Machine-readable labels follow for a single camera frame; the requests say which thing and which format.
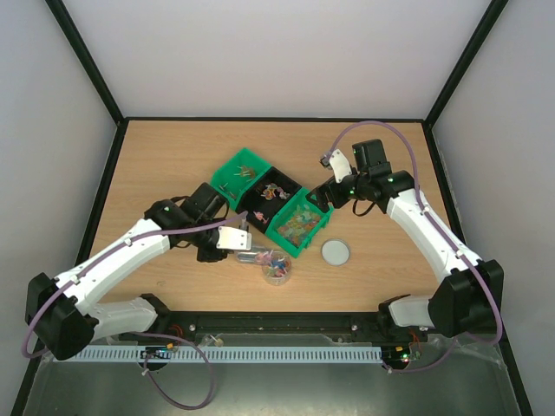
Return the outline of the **black bin of lollipops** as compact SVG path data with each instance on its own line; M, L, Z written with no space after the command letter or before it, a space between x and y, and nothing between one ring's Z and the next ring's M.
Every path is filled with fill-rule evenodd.
M265 234L271 221L302 186L276 167L271 167L248 186L238 200L236 212L246 211L246 220Z

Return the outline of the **metal scoop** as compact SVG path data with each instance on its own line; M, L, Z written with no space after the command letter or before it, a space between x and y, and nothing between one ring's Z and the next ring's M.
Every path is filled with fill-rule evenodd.
M236 259L240 263L265 265L269 262L269 250L248 250L240 251L236 254Z

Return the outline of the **white jar lid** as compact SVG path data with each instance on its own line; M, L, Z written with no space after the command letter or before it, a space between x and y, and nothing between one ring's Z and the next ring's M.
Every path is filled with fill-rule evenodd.
M321 248L323 260L332 266L342 266L350 259L350 248L341 239L329 239Z

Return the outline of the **green bin of mixed candies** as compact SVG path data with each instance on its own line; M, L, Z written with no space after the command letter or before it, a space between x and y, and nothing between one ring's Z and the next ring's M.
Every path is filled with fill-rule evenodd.
M210 185L225 197L235 212L253 212L253 204L247 201L247 192L270 168L268 161L244 147L216 170Z

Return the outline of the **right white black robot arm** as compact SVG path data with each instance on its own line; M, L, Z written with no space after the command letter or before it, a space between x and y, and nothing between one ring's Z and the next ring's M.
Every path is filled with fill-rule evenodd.
M408 327L424 327L452 338L493 322L495 335L501 337L504 271L499 263L483 260L454 235L426 200L416 174L392 171L380 140L357 143L352 150L354 164L338 149L322 157L333 175L307 200L322 211L369 201L405 231L439 284L432 296L405 295L383 302L380 333L394 340Z

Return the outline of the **clear plastic jar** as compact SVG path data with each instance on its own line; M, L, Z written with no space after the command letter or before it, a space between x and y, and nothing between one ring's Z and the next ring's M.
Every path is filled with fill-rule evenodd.
M272 250L264 254L261 269L268 284L281 286L291 277L291 259L287 254Z

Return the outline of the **green bin of gummy candies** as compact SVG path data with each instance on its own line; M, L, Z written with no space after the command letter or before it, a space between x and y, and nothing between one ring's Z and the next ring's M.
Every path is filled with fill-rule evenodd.
M298 258L330 221L334 208L321 211L309 190L302 188L270 221L265 235L291 257Z

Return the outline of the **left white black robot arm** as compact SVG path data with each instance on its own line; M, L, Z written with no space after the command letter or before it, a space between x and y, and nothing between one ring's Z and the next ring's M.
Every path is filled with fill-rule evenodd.
M25 321L44 350L59 361L80 353L91 341L126 332L143 332L158 313L143 297L129 302L99 301L124 278L167 251L192 245L200 262L227 256L219 244L230 205L207 183L190 196L154 202L143 218L108 247L50 278L41 272L28 284Z

